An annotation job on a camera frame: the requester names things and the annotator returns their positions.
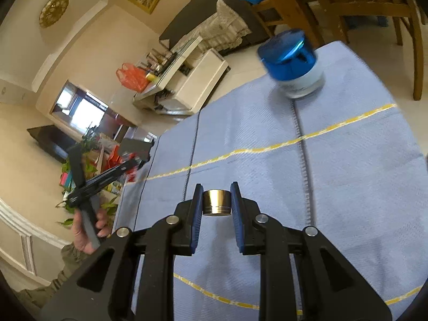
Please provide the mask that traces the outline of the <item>small metal cap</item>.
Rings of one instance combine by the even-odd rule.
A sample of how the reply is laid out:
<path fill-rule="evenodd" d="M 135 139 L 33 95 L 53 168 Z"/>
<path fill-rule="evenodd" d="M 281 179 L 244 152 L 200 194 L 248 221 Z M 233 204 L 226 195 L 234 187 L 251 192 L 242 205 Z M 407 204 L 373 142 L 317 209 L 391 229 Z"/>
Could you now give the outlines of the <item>small metal cap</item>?
<path fill-rule="evenodd" d="M 228 190 L 206 190 L 202 205 L 204 216 L 228 216 L 231 214 L 231 193 Z"/>

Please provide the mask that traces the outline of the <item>red snack wrapper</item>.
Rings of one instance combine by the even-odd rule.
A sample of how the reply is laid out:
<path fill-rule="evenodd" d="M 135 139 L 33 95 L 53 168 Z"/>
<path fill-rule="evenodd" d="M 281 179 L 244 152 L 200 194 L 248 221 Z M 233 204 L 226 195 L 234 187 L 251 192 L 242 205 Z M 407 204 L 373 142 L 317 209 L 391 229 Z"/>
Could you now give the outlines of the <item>red snack wrapper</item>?
<path fill-rule="evenodd" d="M 140 180 L 141 169 L 139 167 L 133 167 L 127 172 L 126 183 L 135 183 Z"/>

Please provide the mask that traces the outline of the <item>green potted plant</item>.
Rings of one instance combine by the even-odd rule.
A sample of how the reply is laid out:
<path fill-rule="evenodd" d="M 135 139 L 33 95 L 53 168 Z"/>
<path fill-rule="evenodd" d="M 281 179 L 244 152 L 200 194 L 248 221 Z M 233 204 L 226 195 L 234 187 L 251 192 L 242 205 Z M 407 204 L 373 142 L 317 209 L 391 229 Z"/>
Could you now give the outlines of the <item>green potted plant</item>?
<path fill-rule="evenodd" d="M 101 156 L 104 156 L 102 152 L 102 144 L 100 143 L 100 133 L 97 131 L 97 127 L 93 126 L 89 128 L 83 135 L 82 140 L 78 143 L 81 146 L 82 151 L 82 166 L 85 178 L 88 180 L 98 175 L 100 171 L 97 169 L 97 163 Z M 59 185 L 62 187 L 62 201 L 55 207 L 62 208 L 66 213 L 73 215 L 74 208 L 67 205 L 66 199 L 69 193 L 75 188 L 74 181 L 72 180 L 72 174 L 70 171 L 70 161 L 66 158 L 66 162 L 62 165 L 62 174 L 60 177 Z M 108 224 L 113 225 L 114 218 L 117 212 L 117 196 L 114 196 L 111 200 L 103 200 L 101 205 L 102 209 L 107 211 L 109 217 Z"/>

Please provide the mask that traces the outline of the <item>white coffee table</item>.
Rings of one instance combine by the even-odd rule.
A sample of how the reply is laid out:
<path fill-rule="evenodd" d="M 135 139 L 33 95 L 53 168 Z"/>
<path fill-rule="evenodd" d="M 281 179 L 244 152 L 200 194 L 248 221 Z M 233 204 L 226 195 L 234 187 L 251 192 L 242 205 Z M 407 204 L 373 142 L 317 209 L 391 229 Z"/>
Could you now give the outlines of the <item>white coffee table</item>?
<path fill-rule="evenodd" d="M 201 43 L 200 36 L 188 41 L 158 79 L 134 95 L 133 105 L 171 116 L 190 116 L 200 111 L 230 70 L 215 49 L 203 51 Z"/>

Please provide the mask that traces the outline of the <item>orange plastic bag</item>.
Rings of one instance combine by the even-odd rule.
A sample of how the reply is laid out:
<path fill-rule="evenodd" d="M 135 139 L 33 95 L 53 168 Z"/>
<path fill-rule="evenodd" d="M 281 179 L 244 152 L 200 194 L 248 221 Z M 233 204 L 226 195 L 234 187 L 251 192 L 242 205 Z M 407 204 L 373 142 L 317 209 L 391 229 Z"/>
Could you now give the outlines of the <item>orange plastic bag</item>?
<path fill-rule="evenodd" d="M 142 93 L 150 83 L 146 72 L 131 63 L 123 63 L 115 74 L 122 86 L 137 93 Z"/>

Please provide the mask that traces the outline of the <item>yellow mug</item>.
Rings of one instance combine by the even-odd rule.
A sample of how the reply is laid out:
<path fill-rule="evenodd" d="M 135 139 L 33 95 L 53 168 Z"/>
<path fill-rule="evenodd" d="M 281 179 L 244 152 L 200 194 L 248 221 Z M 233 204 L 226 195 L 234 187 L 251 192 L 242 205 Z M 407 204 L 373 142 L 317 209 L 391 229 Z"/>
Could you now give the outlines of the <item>yellow mug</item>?
<path fill-rule="evenodd" d="M 152 72 L 148 72 L 146 74 L 146 79 L 148 79 L 148 81 L 153 83 L 159 81 L 159 78 Z"/>

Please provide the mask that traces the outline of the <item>black wifi router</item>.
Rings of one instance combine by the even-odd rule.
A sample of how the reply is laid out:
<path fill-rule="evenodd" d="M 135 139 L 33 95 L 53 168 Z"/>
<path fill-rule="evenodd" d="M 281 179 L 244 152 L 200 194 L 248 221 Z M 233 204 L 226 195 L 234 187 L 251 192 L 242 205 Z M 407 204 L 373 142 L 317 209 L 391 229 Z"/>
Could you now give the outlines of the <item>black wifi router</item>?
<path fill-rule="evenodd" d="M 160 75 L 169 67 L 176 58 L 177 53 L 166 50 L 161 53 L 157 49 L 152 49 L 146 56 L 148 68 L 155 74 Z"/>

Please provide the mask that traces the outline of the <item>blue striped tablecloth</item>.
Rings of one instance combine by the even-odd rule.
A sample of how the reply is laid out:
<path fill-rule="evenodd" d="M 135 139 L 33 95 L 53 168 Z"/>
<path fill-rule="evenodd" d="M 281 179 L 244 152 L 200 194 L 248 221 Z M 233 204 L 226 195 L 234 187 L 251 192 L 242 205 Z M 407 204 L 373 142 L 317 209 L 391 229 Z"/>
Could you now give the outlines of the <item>blue striped tablecloth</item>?
<path fill-rule="evenodd" d="M 316 226 L 397 320 L 427 280 L 427 162 L 380 79 L 343 43 L 317 51 L 323 88 L 295 101 L 255 79 L 160 136 L 126 183 L 116 227 L 148 228 L 229 189 L 281 224 Z"/>

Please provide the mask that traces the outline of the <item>white lace sofa cover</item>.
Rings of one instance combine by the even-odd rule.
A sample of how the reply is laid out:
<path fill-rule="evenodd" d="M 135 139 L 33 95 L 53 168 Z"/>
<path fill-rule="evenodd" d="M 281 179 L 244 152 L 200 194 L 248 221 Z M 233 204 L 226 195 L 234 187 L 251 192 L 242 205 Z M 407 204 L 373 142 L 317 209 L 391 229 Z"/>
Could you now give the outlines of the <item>white lace sofa cover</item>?
<path fill-rule="evenodd" d="M 173 46 L 172 50 L 179 51 L 188 42 L 198 37 L 202 40 L 197 47 L 202 52 L 209 49 L 215 49 L 215 51 L 234 49 L 243 42 L 243 37 L 251 34 L 251 32 L 244 19 L 237 12 L 223 0 L 218 0 L 216 12 L 185 34 Z"/>

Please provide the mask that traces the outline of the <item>dark grey sofa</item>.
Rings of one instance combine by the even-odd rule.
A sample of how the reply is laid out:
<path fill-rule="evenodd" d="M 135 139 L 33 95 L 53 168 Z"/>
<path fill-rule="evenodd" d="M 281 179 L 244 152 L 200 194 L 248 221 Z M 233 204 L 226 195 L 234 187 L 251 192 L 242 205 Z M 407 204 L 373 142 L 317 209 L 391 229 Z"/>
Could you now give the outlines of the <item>dark grey sofa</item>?
<path fill-rule="evenodd" d="M 269 38 L 268 32 L 242 0 L 191 0 L 167 26 L 159 40 L 171 50 L 200 36 L 199 48 L 225 56 Z"/>

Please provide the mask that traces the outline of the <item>blue lid cream jar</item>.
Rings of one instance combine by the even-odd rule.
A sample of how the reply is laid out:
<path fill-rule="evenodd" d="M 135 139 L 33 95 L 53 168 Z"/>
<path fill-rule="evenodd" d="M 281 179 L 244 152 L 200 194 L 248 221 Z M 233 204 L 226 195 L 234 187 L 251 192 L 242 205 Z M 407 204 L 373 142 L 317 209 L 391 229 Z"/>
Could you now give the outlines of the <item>blue lid cream jar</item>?
<path fill-rule="evenodd" d="M 285 96 L 300 99 L 325 84 L 323 67 L 303 30 L 283 31 L 258 48 L 267 73 Z"/>

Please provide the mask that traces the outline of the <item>far wooden chair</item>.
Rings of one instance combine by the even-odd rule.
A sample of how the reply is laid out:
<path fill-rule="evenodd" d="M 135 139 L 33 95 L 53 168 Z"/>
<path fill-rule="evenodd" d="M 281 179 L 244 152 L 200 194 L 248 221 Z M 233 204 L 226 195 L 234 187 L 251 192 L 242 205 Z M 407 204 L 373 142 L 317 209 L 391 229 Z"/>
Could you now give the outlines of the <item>far wooden chair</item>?
<path fill-rule="evenodd" d="M 263 0 L 259 4 L 251 4 L 246 1 L 244 3 L 250 8 L 252 14 L 262 25 L 269 37 L 273 37 L 277 26 L 286 24 L 269 0 Z"/>

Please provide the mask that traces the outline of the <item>wooden dining table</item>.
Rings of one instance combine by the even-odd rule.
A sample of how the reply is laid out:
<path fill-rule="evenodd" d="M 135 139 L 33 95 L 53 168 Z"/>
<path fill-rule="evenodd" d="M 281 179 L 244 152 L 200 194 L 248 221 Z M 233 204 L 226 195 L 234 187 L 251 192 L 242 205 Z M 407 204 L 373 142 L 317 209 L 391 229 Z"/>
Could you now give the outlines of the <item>wooden dining table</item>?
<path fill-rule="evenodd" d="M 314 48 L 324 46 L 325 42 L 316 25 L 316 19 L 303 0 L 269 0 L 269 2 L 290 28 L 299 28 L 305 32 Z"/>

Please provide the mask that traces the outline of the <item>near wooden dining chair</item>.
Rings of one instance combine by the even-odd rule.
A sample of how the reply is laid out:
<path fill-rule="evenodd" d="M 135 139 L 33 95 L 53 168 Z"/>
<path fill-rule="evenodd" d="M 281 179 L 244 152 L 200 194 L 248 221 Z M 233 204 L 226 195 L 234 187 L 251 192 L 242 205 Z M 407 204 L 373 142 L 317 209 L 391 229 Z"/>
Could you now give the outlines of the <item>near wooden dining chair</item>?
<path fill-rule="evenodd" d="M 324 10 L 328 27 L 333 36 L 345 43 L 349 42 L 343 20 L 345 17 L 374 16 L 391 17 L 397 44 L 403 44 L 400 27 L 409 32 L 414 50 L 414 90 L 413 99 L 422 98 L 424 82 L 424 47 L 419 19 L 419 5 L 416 0 L 317 0 Z"/>

